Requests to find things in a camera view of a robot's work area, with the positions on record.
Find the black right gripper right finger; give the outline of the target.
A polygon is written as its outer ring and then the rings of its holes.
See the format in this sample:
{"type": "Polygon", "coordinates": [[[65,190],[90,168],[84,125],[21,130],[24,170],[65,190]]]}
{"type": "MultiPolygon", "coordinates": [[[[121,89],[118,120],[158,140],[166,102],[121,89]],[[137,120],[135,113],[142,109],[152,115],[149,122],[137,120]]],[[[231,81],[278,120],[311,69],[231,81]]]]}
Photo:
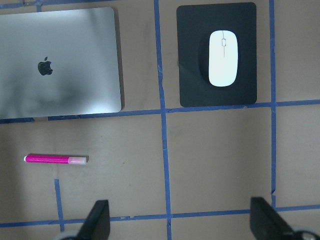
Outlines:
{"type": "Polygon", "coordinates": [[[256,240],[293,240],[295,235],[263,197],[250,199],[249,226],[256,240]]]}

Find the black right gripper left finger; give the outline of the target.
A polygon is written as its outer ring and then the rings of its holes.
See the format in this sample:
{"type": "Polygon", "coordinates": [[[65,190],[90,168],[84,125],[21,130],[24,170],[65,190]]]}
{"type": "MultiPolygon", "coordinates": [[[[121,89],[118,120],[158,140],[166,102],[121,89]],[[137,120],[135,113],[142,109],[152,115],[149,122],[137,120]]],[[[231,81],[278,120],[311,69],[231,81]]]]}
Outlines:
{"type": "Polygon", "coordinates": [[[107,240],[110,236],[108,200],[97,200],[76,235],[77,240],[107,240]]]}

